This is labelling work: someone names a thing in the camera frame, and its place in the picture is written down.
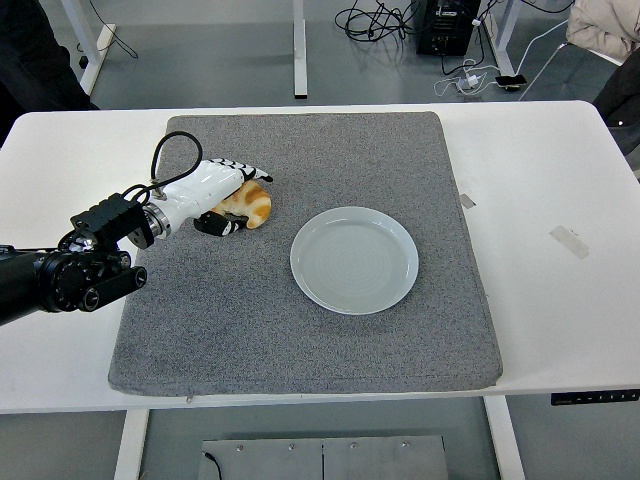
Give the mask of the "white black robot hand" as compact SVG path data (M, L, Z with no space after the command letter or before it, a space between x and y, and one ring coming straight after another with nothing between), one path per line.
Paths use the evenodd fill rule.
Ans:
M189 219L214 236L255 229L271 212L271 198L260 183L272 180L252 165L201 160L186 176L154 189L145 204L150 228L158 238L177 232Z

